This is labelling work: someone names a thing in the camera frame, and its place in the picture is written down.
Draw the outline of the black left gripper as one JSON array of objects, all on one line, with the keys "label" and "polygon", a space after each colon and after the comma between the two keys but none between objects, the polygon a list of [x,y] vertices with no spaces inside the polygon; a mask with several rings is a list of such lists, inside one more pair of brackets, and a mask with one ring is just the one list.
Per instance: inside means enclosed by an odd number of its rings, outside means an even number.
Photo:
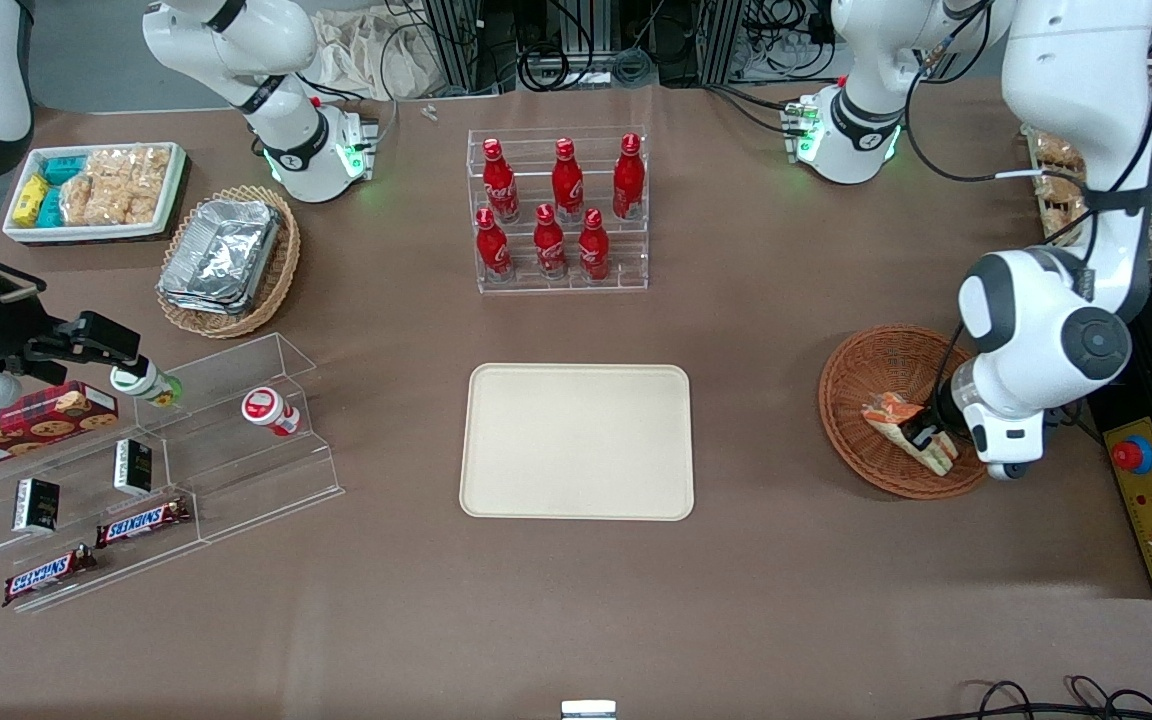
[{"label": "black left gripper", "polygon": [[963,364],[935,382],[934,410],[940,420],[904,420],[902,437],[914,450],[927,450],[934,441],[945,448],[958,448],[957,435],[978,444],[983,437],[979,409],[980,392],[975,378],[975,365]]}]

